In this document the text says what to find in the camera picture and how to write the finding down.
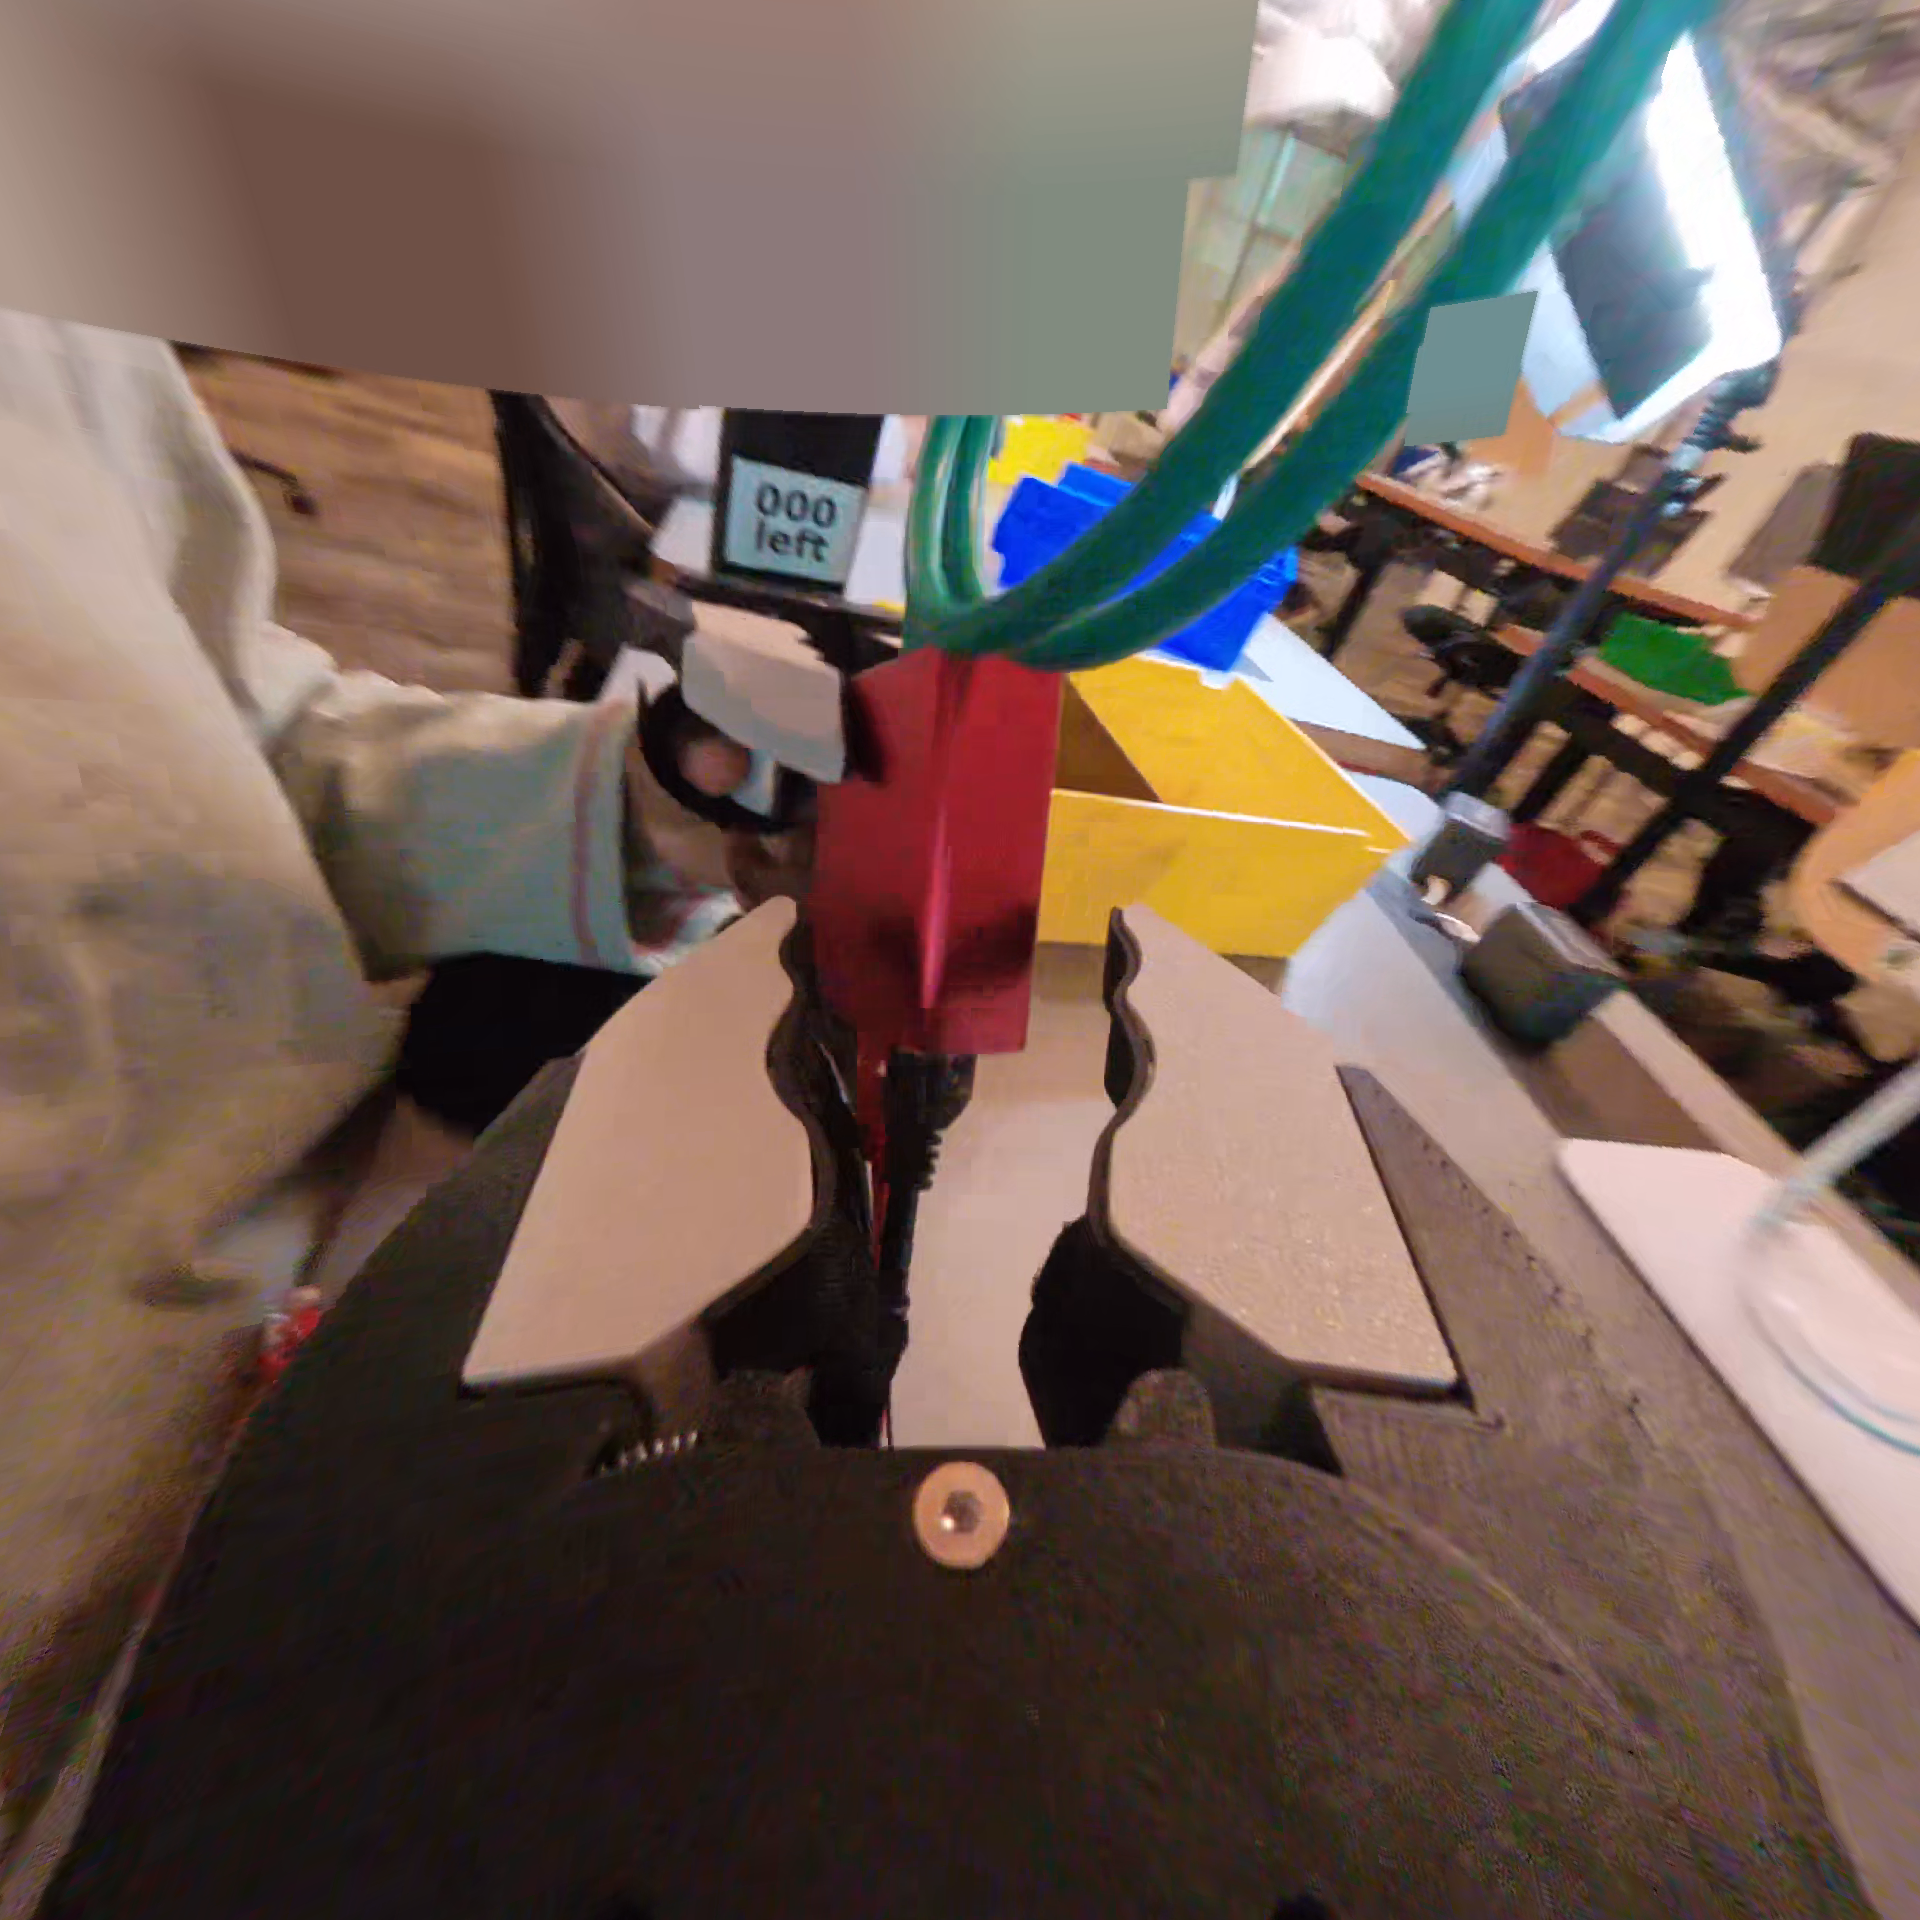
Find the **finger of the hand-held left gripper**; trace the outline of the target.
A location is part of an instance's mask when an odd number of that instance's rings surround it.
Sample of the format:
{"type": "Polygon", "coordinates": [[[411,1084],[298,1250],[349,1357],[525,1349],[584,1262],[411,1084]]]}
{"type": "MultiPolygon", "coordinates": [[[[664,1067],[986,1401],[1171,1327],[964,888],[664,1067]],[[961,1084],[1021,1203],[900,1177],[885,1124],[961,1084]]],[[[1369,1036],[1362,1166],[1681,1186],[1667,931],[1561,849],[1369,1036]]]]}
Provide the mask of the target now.
{"type": "Polygon", "coordinates": [[[844,782],[844,669],[782,614],[694,605],[686,713],[786,771],[844,782]]]}

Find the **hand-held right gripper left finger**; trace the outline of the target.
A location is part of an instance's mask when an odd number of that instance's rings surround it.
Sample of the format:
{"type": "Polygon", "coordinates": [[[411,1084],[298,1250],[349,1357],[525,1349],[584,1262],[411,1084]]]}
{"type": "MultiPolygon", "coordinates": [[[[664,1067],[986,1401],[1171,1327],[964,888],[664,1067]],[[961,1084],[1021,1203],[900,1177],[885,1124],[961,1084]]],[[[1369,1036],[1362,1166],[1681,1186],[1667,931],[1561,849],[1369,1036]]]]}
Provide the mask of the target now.
{"type": "Polygon", "coordinates": [[[763,905],[591,1036],[462,1361],[474,1392],[610,1381],[648,1441],[686,1441],[720,1376],[797,1376],[818,1441],[885,1436],[898,1320],[797,957],[797,908],[763,905]]]}

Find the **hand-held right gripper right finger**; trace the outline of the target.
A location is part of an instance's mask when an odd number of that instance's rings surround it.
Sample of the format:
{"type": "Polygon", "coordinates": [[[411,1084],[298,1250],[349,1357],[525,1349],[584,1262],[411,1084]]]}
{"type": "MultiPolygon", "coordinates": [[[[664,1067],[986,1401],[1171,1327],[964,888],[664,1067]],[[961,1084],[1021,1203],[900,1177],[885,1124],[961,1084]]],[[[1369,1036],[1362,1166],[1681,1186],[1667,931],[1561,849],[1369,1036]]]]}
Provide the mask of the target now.
{"type": "Polygon", "coordinates": [[[1313,1391],[1451,1401],[1339,1050],[1156,908],[1104,916],[1103,1010],[1112,1121],[1019,1334],[1041,1448],[1103,1448],[1141,1376],[1221,1448],[1326,1448],[1313,1391]]]}

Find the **red ethernet splitter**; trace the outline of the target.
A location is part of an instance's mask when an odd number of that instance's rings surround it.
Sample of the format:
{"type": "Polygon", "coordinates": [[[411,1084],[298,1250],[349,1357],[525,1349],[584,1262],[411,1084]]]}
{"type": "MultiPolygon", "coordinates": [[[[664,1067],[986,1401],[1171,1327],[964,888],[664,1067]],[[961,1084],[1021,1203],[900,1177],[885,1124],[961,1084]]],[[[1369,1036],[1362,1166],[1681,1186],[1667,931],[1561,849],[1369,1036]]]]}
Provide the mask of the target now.
{"type": "Polygon", "coordinates": [[[872,1058],[1009,1058],[1029,1029],[1059,675],[898,650],[850,675],[818,787],[815,980],[872,1058]]]}

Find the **blue plastic bin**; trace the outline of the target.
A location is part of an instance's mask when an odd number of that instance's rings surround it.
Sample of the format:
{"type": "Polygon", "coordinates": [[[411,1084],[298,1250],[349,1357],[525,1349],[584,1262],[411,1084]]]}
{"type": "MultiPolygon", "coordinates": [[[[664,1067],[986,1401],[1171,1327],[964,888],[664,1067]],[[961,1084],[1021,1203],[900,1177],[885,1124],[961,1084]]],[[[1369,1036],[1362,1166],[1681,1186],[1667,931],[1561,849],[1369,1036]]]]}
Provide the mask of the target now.
{"type": "MultiPolygon", "coordinates": [[[[1054,477],[1021,476],[994,526],[1001,589],[1029,585],[1041,564],[1054,564],[1077,536],[1089,536],[1132,477],[1103,476],[1089,460],[1066,460],[1054,477]]],[[[1232,596],[1221,596],[1188,628],[1165,633],[1156,650],[1232,669],[1256,628],[1289,605],[1300,585],[1300,553],[1275,553],[1232,596]]]]}

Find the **grey desk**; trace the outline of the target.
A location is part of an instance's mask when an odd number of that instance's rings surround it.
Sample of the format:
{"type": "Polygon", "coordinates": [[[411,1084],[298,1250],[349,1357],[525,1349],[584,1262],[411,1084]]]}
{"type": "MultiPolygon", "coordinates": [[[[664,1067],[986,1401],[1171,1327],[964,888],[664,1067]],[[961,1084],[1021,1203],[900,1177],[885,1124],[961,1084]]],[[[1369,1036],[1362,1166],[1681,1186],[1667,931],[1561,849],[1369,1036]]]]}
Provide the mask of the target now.
{"type": "MultiPolygon", "coordinates": [[[[1407,846],[1430,829],[1416,751],[1306,641],[1258,628],[1247,685],[1407,846]]],[[[1407,920],[1416,849],[1369,837],[1388,846],[1369,888],[1290,957],[1232,968],[1326,1036],[1306,1059],[1362,1074],[1359,1121],[1388,1124],[1388,1195],[1443,1278],[1438,1327],[1466,1334],[1477,1414],[1342,1392],[1326,1408],[1339,1462],[1513,1567],[1601,1674],[1643,1688],[1654,1753],[1710,1798],[1710,1836],[1763,1882],[1744,1913],[1811,1898],[1782,1877],[1801,1855],[1843,1862],[1843,1897],[1916,1920],[1916,1617],[1553,1170],[1561,1139],[1625,1139],[1780,1177],[1782,1139],[1638,996],[1545,1058],[1504,1045],[1451,987],[1443,939],[1407,920]]],[[[911,1448],[1038,1441],[1009,1343],[1048,1242],[1089,1203],[1112,1114],[1103,1058],[1103,954],[1041,945],[1029,1050],[980,1059],[921,1203],[898,1381],[911,1448]]]]}

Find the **grey power box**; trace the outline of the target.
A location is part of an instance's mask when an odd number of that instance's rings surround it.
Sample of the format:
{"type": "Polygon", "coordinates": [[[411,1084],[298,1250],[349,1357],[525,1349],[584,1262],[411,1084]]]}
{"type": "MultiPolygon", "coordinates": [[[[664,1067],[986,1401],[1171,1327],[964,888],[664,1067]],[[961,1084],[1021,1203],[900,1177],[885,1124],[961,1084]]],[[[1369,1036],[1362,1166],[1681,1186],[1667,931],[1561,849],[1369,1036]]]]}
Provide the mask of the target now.
{"type": "Polygon", "coordinates": [[[1456,987],[1518,1050],[1550,1050],[1576,1036],[1625,973],[1561,908],[1513,905],[1456,954],[1456,987]]]}

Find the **white board stand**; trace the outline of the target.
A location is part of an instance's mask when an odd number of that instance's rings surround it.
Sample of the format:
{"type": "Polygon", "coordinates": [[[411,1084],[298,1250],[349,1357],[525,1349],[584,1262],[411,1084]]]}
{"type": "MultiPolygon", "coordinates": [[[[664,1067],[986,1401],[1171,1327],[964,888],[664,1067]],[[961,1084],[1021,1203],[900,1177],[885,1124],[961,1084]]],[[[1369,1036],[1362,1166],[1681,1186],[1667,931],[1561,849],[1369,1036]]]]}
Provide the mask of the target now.
{"type": "Polygon", "coordinates": [[[1920,1107],[1903,1067],[1782,1177],[1565,1139],[1561,1177],[1881,1592],[1920,1617],[1920,1309],[1811,1210],[1920,1107]]]}

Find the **dark grey power adapter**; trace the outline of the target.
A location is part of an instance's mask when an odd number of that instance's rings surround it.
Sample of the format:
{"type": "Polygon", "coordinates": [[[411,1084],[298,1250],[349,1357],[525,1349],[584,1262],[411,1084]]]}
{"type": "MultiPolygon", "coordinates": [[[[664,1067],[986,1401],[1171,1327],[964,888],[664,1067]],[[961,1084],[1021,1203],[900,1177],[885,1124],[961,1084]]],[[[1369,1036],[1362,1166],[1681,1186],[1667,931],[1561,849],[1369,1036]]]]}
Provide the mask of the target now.
{"type": "Polygon", "coordinates": [[[1421,893],[1456,893],[1473,888],[1513,846],[1513,815],[1477,796],[1443,796],[1425,846],[1407,864],[1407,882],[1421,893]]]}

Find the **person's beige sweater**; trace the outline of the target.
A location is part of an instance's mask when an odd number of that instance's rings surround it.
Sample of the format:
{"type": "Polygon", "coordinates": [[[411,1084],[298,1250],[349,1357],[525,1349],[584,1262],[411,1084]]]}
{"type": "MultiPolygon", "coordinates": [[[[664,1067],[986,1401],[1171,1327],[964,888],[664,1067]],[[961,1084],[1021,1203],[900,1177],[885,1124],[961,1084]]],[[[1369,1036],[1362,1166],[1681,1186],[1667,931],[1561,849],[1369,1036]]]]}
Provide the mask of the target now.
{"type": "Polygon", "coordinates": [[[9,314],[0,1188],[9,1825],[111,1688],[227,1414],[195,1242],[392,1022],[266,739],[274,541],[175,347],[9,314]]]}

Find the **green plastic bin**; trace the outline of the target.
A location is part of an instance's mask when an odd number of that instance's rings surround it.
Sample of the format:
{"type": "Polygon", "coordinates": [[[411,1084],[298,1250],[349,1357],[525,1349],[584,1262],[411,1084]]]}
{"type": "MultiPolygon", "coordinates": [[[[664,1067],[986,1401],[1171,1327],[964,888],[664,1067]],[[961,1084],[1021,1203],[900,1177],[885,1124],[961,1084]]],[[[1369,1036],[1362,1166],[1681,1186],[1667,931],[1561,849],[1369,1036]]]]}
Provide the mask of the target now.
{"type": "Polygon", "coordinates": [[[1743,705],[1737,668],[1695,628],[1667,628],[1667,619],[1651,619],[1651,614],[1620,614],[1604,628],[1604,641],[1593,643],[1593,656],[1604,669],[1654,688],[1663,705],[1695,705],[1695,713],[1743,705]]]}

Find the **wooden office table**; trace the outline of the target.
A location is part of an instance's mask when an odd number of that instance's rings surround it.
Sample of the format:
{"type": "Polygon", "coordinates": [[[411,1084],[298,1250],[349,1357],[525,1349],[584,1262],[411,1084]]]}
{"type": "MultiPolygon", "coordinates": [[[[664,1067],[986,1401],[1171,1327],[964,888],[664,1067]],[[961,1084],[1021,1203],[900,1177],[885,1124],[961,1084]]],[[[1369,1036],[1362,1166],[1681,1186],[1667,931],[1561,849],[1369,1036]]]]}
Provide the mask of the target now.
{"type": "MultiPolygon", "coordinates": [[[[1407,713],[1402,729],[1416,729],[1438,771],[1473,751],[1490,705],[1589,575],[1589,564],[1550,554],[1545,541],[1504,536],[1483,521],[1375,476],[1300,553],[1349,570],[1342,600],[1313,614],[1306,641],[1321,656],[1349,643],[1362,605],[1394,570],[1443,575],[1466,596],[1456,605],[1402,605],[1402,641],[1388,641],[1388,668],[1425,668],[1425,705],[1407,713]]],[[[1667,797],[1710,751],[1713,736],[1700,713],[1663,705],[1581,650],[1513,753],[1513,769],[1530,769],[1513,816],[1550,824],[1581,771],[1593,771],[1589,797],[1601,797],[1604,782],[1667,797]]]]}

